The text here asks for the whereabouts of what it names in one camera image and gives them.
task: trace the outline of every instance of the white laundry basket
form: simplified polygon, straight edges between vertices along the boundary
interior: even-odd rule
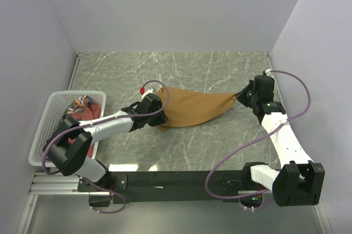
[[[67,107],[77,98],[83,95],[88,95],[99,103],[101,106],[100,117],[104,114],[106,95],[101,91],[59,91],[54,92],[48,99],[42,118],[40,119],[37,132],[33,140],[32,148],[29,152],[29,163],[33,166],[41,166],[43,148],[47,140],[51,137],[57,123],[61,119]],[[92,158],[95,158],[97,153],[98,142],[94,144]],[[55,167],[55,165],[46,161],[47,167]]]

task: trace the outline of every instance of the orange cloth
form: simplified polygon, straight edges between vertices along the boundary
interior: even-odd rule
[[[166,123],[158,126],[162,131],[169,127],[191,127],[203,124],[221,115],[235,103],[235,93],[204,94],[168,87],[170,100],[164,109]],[[157,95],[166,103],[166,92],[160,88]]]

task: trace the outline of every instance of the robotic arm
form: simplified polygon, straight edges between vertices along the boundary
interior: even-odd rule
[[[252,109],[268,133],[281,126],[271,135],[281,162],[281,170],[273,170],[261,162],[250,162],[245,164],[243,170],[216,171],[208,186],[217,193],[231,196],[238,194],[238,191],[258,190],[261,184],[273,192],[279,206],[316,205],[320,198],[324,168],[321,164],[313,163],[302,149],[287,122],[282,104],[273,101],[273,89],[274,79],[264,73],[255,76],[236,98]],[[81,122],[66,119],[48,141],[51,144],[48,158],[64,176],[76,174],[87,178],[101,188],[118,192],[127,202],[214,200],[204,189],[209,171],[110,172],[98,160],[86,157],[89,146],[99,140],[118,133],[135,131],[145,124],[154,127],[167,121],[163,110],[154,114],[162,108],[162,101],[156,91],[143,90],[141,93],[141,102],[123,108],[111,116]],[[62,136],[54,144],[50,143],[57,135],[72,128],[76,130]],[[75,141],[71,144],[68,138]],[[78,191],[98,190],[89,183],[82,182]],[[120,203],[121,200],[113,198],[113,202]],[[92,195],[89,203],[91,206],[108,206],[110,199]]]

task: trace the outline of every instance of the purple cable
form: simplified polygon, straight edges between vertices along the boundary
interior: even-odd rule
[[[305,114],[308,111],[308,109],[310,107],[310,103],[311,103],[311,96],[310,96],[310,93],[309,93],[307,85],[299,77],[297,77],[296,75],[288,73],[288,72],[285,72],[283,70],[271,70],[271,72],[272,73],[283,73],[283,74],[287,74],[289,76],[292,76],[293,78],[295,78],[299,82],[301,82],[301,84],[303,85],[304,89],[307,92],[308,104],[307,104],[306,108],[302,111],[302,113],[299,113],[298,115],[295,115],[293,117],[287,118],[287,121],[293,120],[293,119],[295,119],[297,117],[300,117],[303,114]],[[243,149],[247,148],[250,145],[253,145],[253,144],[257,143],[257,142],[260,142],[260,141],[262,141],[262,140],[264,140],[266,138],[269,138],[271,135],[273,135],[274,133],[278,132],[279,129],[281,129],[284,125],[285,125],[285,123],[282,123],[276,129],[274,129],[273,131],[271,131],[267,135],[265,135],[265,136],[263,136],[261,138],[258,138],[256,140],[253,140],[252,142],[249,142],[249,143],[239,147],[238,149],[234,150],[229,155],[227,155],[225,158],[223,158],[217,165],[215,165],[215,167],[210,171],[210,173],[208,174],[208,176],[207,176],[207,178],[205,180],[205,190],[207,191],[207,193],[210,196],[212,196],[214,198],[218,198],[218,199],[236,199],[236,198],[250,197],[251,195],[257,195],[257,194],[261,194],[261,193],[269,191],[268,189],[265,189],[265,190],[261,190],[261,191],[257,191],[257,192],[253,192],[253,193],[249,193],[249,194],[240,194],[240,195],[234,195],[234,196],[231,196],[231,197],[226,197],[226,196],[222,196],[222,195],[213,194],[209,190],[209,180],[210,180],[211,176],[214,174],[214,172],[216,171],[216,169],[218,169],[220,167],[220,165],[222,165],[225,161],[227,161],[232,155],[238,153],[240,150],[243,150]]]
[[[102,123],[106,123],[106,122],[109,122],[111,120],[114,120],[114,119],[119,119],[119,118],[126,118],[126,117],[149,117],[149,116],[153,116],[155,114],[158,114],[160,113],[161,111],[164,110],[164,108],[169,104],[169,100],[170,100],[170,93],[169,93],[169,90],[167,89],[166,85],[164,85],[161,81],[159,80],[150,80],[150,81],[147,81],[143,86],[142,88],[144,88],[147,84],[149,83],[159,83],[161,84],[165,91],[166,91],[166,103],[165,105],[163,105],[159,110],[155,111],[155,112],[152,112],[152,113],[147,113],[147,114],[135,114],[135,115],[121,115],[121,116],[113,116],[113,117],[110,117],[110,118],[107,118],[107,119],[103,119],[101,121],[97,121],[94,123],[94,126],[95,125],[98,125],[98,124],[102,124]],[[87,128],[87,127],[90,127],[90,124],[86,124],[86,125],[83,125],[83,126],[77,126],[77,127],[73,127],[73,128],[69,128],[63,132],[61,132],[60,134],[58,134],[53,140],[51,140],[51,142],[48,144],[47,148],[45,149],[44,153],[43,153],[43,156],[42,156],[42,169],[43,171],[47,174],[47,175],[55,175],[56,173],[60,172],[60,171],[56,171],[56,172],[50,172],[47,167],[45,166],[45,162],[46,162],[46,159],[48,157],[48,153],[50,151],[50,148],[52,147],[52,145],[57,141],[59,140],[60,138],[62,138],[62,136],[72,132],[72,131],[75,131],[77,129],[82,129],[82,128]],[[123,206],[118,209],[118,210],[115,210],[115,211],[99,211],[95,208],[93,208],[95,211],[99,211],[100,213],[102,214],[114,214],[114,213],[117,213],[117,212],[120,212],[122,211],[125,207],[126,207],[126,204],[127,204],[127,201],[125,199],[125,197],[117,192],[114,192],[114,191],[111,191],[111,190],[108,190],[108,189],[104,189],[102,187],[99,187],[97,186],[96,184],[94,184],[93,182],[91,182],[90,180],[88,180],[86,178],[87,182],[93,186],[94,188],[98,189],[98,190],[101,190],[101,191],[105,191],[105,192],[109,192],[110,194],[114,194],[114,195],[117,195],[118,197],[122,198],[124,200],[124,204]]]

